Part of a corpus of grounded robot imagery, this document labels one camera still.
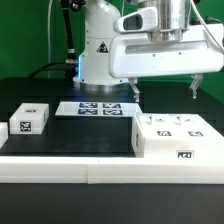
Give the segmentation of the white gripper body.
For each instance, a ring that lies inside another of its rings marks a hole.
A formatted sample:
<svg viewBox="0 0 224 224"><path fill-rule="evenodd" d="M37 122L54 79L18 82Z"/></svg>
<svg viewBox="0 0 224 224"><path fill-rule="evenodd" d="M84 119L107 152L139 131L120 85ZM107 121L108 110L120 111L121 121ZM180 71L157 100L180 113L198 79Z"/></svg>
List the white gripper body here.
<svg viewBox="0 0 224 224"><path fill-rule="evenodd" d="M109 73L114 78L155 77L217 72L224 54L199 30L177 42L152 42L148 33L117 36L110 46Z"/></svg>

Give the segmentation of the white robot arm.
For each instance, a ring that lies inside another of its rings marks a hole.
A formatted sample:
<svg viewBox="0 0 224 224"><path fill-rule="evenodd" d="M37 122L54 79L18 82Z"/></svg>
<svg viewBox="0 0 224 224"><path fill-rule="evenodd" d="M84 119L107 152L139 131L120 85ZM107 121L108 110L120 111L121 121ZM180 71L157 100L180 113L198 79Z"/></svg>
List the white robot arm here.
<svg viewBox="0 0 224 224"><path fill-rule="evenodd" d="M128 15L106 0L60 0L75 85L109 91L139 77L190 74L196 92L205 73L224 67L224 26L198 18L196 0L125 0Z"/></svg>

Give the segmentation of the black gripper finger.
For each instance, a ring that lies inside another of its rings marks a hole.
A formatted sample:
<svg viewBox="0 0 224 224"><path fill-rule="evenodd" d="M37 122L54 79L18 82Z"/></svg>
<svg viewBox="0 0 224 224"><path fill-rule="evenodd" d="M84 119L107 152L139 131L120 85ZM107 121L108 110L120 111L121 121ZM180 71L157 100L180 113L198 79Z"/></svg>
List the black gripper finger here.
<svg viewBox="0 0 224 224"><path fill-rule="evenodd" d="M132 88L132 90L134 92L135 101L138 102L140 99L140 91L137 87L138 81L136 78L129 78L128 81L129 81L130 87Z"/></svg>
<svg viewBox="0 0 224 224"><path fill-rule="evenodd" d="M201 82L203 81L203 75L202 74L193 74L191 76L192 83L189 87L189 95L192 99L197 98L197 89L199 88Z"/></svg>

